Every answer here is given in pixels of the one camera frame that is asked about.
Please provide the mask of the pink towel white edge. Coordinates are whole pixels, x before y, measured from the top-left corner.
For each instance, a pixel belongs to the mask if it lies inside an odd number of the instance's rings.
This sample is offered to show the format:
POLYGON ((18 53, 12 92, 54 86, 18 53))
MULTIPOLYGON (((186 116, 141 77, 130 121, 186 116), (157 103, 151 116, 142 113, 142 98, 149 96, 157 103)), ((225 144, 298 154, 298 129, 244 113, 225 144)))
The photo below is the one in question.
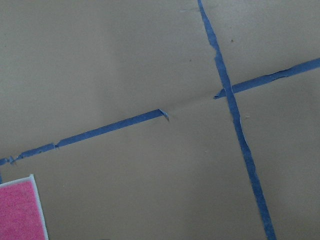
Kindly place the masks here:
POLYGON ((0 185, 0 238, 49 238, 34 175, 0 185))

